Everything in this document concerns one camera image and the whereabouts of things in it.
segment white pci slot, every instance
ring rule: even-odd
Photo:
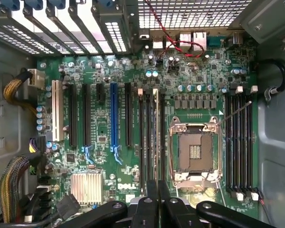
[[[63,94],[62,82],[52,81],[52,121],[53,141],[62,141],[63,136]]]

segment motherboard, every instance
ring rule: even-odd
[[[165,180],[194,207],[210,200],[257,218],[255,54],[253,42],[219,42],[200,58],[170,48],[40,59],[37,130],[54,203],[72,193],[84,213]]]

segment red wire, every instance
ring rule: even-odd
[[[162,56],[172,45],[174,45],[174,47],[175,47],[175,49],[176,49],[177,51],[183,53],[183,54],[184,54],[185,56],[187,56],[187,57],[199,58],[199,57],[201,57],[201,56],[204,54],[205,50],[204,50],[203,46],[200,45],[200,44],[198,44],[198,43],[195,43],[195,42],[192,42],[192,41],[183,41],[183,40],[175,41],[175,40],[173,40],[173,39],[170,37],[170,35],[167,33],[166,28],[165,28],[165,27],[163,26],[163,24],[161,23],[161,20],[160,20],[159,17],[157,16],[157,14],[156,14],[156,12],[155,12],[153,6],[152,6],[151,3],[150,3],[150,0],[144,0],[144,1],[145,1],[145,3],[149,6],[150,11],[153,13],[153,15],[154,15],[155,19],[157,20],[158,24],[160,25],[162,31],[163,31],[163,32],[165,33],[165,35],[167,36],[167,39],[171,42],[171,44],[161,53],[161,56]],[[201,48],[201,53],[198,54],[198,55],[193,55],[193,54],[186,53],[186,52],[184,52],[182,49],[180,49],[179,47],[176,46],[177,43],[187,43],[187,44],[199,46],[199,47]]]

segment blue pcie slot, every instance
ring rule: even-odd
[[[119,157],[118,143],[118,84],[110,84],[110,101],[111,101],[111,152],[114,153],[115,160],[122,164]]]

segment chipset heatsink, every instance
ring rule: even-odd
[[[100,173],[76,173],[71,175],[71,194],[80,205],[102,204],[103,176]]]

